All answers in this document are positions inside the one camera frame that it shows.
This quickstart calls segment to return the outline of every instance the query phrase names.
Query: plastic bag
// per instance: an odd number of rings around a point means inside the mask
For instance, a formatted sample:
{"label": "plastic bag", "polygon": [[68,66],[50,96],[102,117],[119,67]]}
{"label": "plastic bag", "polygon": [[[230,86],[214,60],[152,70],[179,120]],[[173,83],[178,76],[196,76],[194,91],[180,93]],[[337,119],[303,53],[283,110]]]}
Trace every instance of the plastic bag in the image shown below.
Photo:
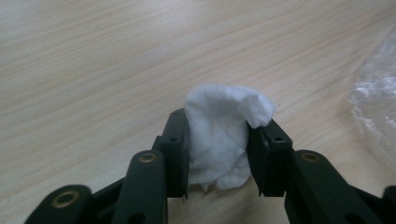
{"label": "plastic bag", "polygon": [[364,137],[379,149],[375,155],[396,167],[396,28],[358,68],[349,101]]}

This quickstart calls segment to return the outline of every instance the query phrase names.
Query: wood grain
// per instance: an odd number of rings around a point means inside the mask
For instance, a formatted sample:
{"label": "wood grain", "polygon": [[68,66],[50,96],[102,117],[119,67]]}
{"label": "wood grain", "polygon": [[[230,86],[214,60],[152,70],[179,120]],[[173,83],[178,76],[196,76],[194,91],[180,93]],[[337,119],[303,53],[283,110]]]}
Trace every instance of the wood grain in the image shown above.
{"label": "wood grain", "polygon": [[[350,113],[356,68],[396,23],[394,1],[0,2],[0,222],[52,190],[125,175],[200,83],[245,85],[277,105],[294,147],[381,195],[396,172]],[[169,201],[170,223],[288,223],[283,199],[240,189]]]}

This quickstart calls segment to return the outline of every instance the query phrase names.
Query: screw hole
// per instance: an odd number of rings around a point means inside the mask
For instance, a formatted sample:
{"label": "screw hole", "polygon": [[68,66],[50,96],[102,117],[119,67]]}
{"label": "screw hole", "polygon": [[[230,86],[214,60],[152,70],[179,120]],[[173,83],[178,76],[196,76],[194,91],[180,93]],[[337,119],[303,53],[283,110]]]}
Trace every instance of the screw hole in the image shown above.
{"label": "screw hole", "polygon": [[365,224],[366,222],[358,215],[355,214],[347,214],[346,221],[352,224]]}
{"label": "screw hole", "polygon": [[143,213],[135,213],[128,219],[129,224],[143,224],[146,221],[146,216]]}
{"label": "screw hole", "polygon": [[52,206],[56,208],[67,207],[73,202],[75,202],[78,199],[78,197],[79,197],[78,191],[68,190],[56,196],[56,198],[52,200]]}
{"label": "screw hole", "polygon": [[313,162],[313,163],[316,163],[316,162],[320,161],[320,158],[317,155],[314,155],[314,154],[309,153],[309,152],[303,153],[302,157],[303,157],[303,159],[305,161],[309,161],[309,162]]}
{"label": "screw hole", "polygon": [[152,161],[157,160],[157,156],[154,153],[149,152],[149,153],[145,153],[145,154],[141,155],[139,157],[139,160],[141,162],[152,162]]}

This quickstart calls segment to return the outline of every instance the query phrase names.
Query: light wood surface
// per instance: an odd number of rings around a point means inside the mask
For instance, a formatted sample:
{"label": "light wood surface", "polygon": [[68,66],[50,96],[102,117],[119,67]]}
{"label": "light wood surface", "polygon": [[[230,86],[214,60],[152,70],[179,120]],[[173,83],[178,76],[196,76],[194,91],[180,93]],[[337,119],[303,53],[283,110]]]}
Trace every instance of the light wood surface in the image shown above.
{"label": "light wood surface", "polygon": [[[361,138],[347,90],[395,24],[395,1],[0,1],[0,222],[22,223],[61,186],[123,177],[206,82],[264,93],[295,149],[380,196],[396,172]],[[288,223],[283,202],[252,178],[191,187],[169,220]]]}

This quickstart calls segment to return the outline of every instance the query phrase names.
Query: white tissue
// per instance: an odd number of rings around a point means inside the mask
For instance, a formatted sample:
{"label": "white tissue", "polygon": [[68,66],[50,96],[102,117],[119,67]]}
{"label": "white tissue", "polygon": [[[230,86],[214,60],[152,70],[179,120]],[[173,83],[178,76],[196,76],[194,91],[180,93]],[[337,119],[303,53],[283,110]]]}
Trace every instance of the white tissue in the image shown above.
{"label": "white tissue", "polygon": [[204,189],[242,186],[250,176],[247,123],[266,126],[274,104],[246,87],[205,84],[188,94],[184,109],[191,141],[189,183]]}

